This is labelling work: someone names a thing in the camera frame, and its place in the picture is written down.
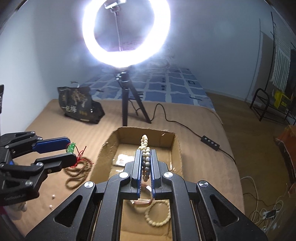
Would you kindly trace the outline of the tan bed blanket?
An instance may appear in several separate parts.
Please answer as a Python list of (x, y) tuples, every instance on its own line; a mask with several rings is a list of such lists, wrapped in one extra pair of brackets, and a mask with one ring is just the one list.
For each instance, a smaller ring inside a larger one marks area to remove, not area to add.
[[(69, 137), (79, 150), (87, 146), (85, 156), (96, 162), (107, 137), (122, 125), (121, 101), (103, 100), (101, 105), (105, 116), (98, 124), (91, 125), (64, 116), (54, 99), (31, 123), (29, 130), (43, 138)], [(128, 125), (175, 133), (181, 149), (184, 179), (208, 181), (244, 211), (239, 172), (219, 116), (210, 109), (194, 105), (145, 102), (144, 106), (152, 123), (146, 123), (141, 115), (130, 109)], [(71, 194), (65, 187), (66, 180), (65, 172), (50, 174), (41, 185), (40, 196), (27, 202), (25, 212), (18, 212), (15, 225), (22, 235), (31, 231)]]

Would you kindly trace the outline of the striped hanging towel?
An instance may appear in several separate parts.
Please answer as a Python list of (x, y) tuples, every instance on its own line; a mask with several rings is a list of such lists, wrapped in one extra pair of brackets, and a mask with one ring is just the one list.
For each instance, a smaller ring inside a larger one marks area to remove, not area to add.
[(275, 32), (275, 55), (272, 84), (280, 91), (285, 91), (290, 71), (290, 45)]

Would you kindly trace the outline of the blue patterned bed sheet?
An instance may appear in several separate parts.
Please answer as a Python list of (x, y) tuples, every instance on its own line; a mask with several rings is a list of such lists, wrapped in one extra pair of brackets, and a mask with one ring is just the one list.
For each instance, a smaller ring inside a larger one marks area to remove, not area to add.
[[(190, 69), (173, 66), (166, 69), (131, 72), (130, 78), (142, 101), (195, 105), (214, 111), (211, 99)], [(81, 84), (90, 87), (93, 99), (121, 99), (121, 86), (109, 68)]]

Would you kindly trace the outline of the yellow box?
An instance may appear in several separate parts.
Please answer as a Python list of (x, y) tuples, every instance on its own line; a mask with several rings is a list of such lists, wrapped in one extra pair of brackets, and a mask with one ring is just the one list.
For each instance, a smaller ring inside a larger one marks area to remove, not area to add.
[(274, 93), (274, 107), (281, 111), (286, 111), (289, 107), (290, 99), (280, 90)]

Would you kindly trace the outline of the orange covered box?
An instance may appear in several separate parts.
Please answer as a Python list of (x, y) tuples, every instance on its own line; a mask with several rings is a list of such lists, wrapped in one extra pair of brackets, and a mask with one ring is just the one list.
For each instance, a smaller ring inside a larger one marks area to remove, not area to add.
[(295, 126), (288, 125), (283, 132), (275, 137), (288, 169), (291, 184), (295, 183)]

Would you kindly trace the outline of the black snack bag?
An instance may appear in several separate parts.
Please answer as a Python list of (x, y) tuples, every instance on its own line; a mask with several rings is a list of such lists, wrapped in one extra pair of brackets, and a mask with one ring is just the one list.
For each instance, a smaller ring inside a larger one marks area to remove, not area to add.
[(59, 106), (64, 115), (75, 120), (98, 124), (105, 112), (101, 103), (92, 99), (90, 87), (58, 87)]

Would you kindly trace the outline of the brown leather wristwatch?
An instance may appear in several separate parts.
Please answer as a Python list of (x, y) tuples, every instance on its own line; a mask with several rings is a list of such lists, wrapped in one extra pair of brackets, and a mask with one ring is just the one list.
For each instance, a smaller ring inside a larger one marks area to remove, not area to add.
[(152, 197), (152, 188), (150, 185), (142, 184), (141, 192), (147, 194), (148, 197), (140, 197), (137, 200), (131, 200), (130, 204), (135, 207), (148, 207), (152, 204), (153, 197)]

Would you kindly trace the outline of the red cord jade pendant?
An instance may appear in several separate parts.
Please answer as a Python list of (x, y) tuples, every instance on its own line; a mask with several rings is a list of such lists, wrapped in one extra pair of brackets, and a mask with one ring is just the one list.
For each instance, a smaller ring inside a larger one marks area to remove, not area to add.
[(74, 142), (71, 142), (67, 145), (66, 152), (75, 154), (75, 156), (76, 156), (76, 163), (74, 165), (72, 165), (70, 168), (77, 167), (78, 164), (80, 164), (80, 162), (83, 161), (83, 154), (84, 154), (86, 148), (87, 148), (87, 146), (85, 146), (84, 149), (82, 149), (80, 151), (78, 149), (78, 147), (76, 146), (76, 143), (74, 143)]

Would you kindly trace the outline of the phone holder clamp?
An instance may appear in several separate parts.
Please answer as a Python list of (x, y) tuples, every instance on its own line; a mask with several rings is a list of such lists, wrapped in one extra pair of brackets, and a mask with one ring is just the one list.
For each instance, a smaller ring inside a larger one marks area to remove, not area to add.
[(105, 9), (117, 9), (119, 5), (126, 3), (126, 0), (107, 0), (104, 3)]

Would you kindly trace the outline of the brown cardboard box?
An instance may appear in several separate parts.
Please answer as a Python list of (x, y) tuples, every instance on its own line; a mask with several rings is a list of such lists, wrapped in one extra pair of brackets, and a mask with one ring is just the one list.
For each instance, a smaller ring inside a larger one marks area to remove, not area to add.
[[(182, 176), (179, 139), (175, 133), (150, 128), (121, 127), (114, 130), (103, 143), (90, 176), (95, 183), (107, 181), (133, 162), (141, 151), (142, 184), (151, 186), (152, 150), (169, 171)], [(144, 192), (140, 197), (147, 198)], [(152, 201), (148, 207), (135, 207), (130, 200), (123, 202), (120, 240), (171, 240), (171, 220), (168, 201)]]

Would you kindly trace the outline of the black clothes rack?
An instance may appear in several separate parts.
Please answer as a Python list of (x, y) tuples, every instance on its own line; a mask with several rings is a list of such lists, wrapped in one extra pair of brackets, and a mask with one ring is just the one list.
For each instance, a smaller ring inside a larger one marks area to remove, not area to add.
[(268, 77), (258, 88), (250, 104), (258, 119), (282, 125), (295, 125), (295, 44), (282, 35), (271, 14), (273, 45)]

